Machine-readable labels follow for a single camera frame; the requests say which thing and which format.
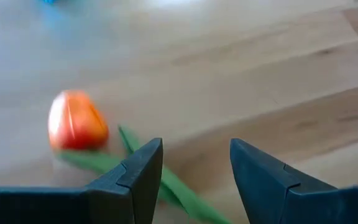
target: blue object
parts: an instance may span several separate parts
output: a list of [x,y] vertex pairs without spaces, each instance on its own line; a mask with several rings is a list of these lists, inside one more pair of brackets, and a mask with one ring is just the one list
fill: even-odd
[[162,157],[153,139],[84,187],[0,187],[0,223],[150,224]]
[[358,223],[358,187],[337,189],[240,139],[230,158],[251,224]]

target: tulip flower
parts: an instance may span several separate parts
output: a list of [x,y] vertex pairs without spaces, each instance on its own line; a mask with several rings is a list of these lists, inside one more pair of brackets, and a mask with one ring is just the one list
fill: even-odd
[[100,112],[83,91],[63,91],[53,101],[48,119],[54,149],[89,150],[103,146],[109,129]]

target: wooden surface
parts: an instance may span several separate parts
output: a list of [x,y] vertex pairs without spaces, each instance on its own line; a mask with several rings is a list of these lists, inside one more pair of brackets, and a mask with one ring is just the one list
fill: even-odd
[[117,123],[163,137],[166,164],[234,223],[230,138],[358,184],[358,1],[0,0],[0,185],[95,177],[48,146],[68,88],[95,100],[110,150]]

